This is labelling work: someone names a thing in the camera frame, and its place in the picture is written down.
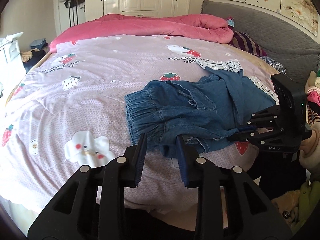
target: pink blanket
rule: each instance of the pink blanket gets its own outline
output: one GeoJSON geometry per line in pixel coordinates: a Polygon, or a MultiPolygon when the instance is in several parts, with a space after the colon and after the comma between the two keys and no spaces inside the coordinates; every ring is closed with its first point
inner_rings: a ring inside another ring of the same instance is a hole
{"type": "Polygon", "coordinates": [[[50,52],[57,52],[57,45],[64,42],[114,35],[169,35],[192,39],[228,43],[233,31],[226,20],[208,14],[191,14],[169,18],[139,18],[120,14],[108,14],[100,19],[67,29],[50,44],[50,52]]]}

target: brown plush toy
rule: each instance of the brown plush toy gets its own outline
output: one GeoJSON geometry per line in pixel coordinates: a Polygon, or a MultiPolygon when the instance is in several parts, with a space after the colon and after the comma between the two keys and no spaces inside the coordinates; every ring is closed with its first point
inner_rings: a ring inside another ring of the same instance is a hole
{"type": "Polygon", "coordinates": [[[300,190],[288,191],[284,195],[273,199],[271,202],[283,216],[289,227],[298,222],[300,190]]]}

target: person's hand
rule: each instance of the person's hand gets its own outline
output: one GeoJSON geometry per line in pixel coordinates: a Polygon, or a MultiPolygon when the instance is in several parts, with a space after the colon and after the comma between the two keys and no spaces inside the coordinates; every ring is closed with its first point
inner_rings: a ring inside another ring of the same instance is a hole
{"type": "Polygon", "coordinates": [[[302,150],[305,154],[308,154],[316,143],[316,137],[316,132],[312,130],[311,137],[301,142],[299,150],[302,150]]]}

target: striped pillow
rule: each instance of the striped pillow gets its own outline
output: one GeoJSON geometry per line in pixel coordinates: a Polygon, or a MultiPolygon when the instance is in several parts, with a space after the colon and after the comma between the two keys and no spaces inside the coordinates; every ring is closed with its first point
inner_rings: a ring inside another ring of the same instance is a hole
{"type": "Polygon", "coordinates": [[[233,31],[233,39],[229,45],[244,50],[256,56],[267,56],[267,53],[256,44],[246,33],[233,31]]]}

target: bed sheet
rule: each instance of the bed sheet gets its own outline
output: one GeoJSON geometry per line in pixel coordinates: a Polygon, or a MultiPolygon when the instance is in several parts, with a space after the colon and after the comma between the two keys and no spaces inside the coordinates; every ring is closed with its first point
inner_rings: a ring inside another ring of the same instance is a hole
{"type": "MultiPolygon", "coordinates": [[[[101,166],[123,155],[130,146],[124,96],[151,80],[198,81],[207,73],[194,57],[237,59],[245,75],[273,89],[270,74],[277,71],[229,45],[163,35],[58,45],[56,54],[25,76],[7,104],[0,195],[39,213],[81,165],[101,166]]],[[[230,154],[235,150],[231,145],[202,155],[225,168],[246,165],[243,155],[230,154]]],[[[181,211],[197,203],[197,189],[186,189],[176,161],[154,151],[147,153],[139,187],[125,189],[125,200],[131,208],[181,211]]]]}

